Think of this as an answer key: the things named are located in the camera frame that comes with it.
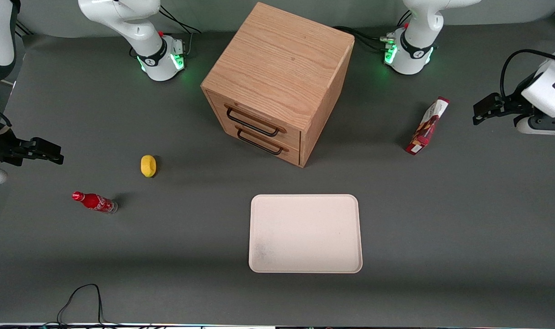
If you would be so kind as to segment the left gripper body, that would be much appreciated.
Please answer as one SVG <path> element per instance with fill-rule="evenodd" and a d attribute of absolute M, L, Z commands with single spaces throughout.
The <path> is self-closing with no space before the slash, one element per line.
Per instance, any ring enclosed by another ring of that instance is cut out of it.
<path fill-rule="evenodd" d="M 524 117 L 555 119 L 555 60 L 541 64 L 506 100 L 519 104 Z"/>

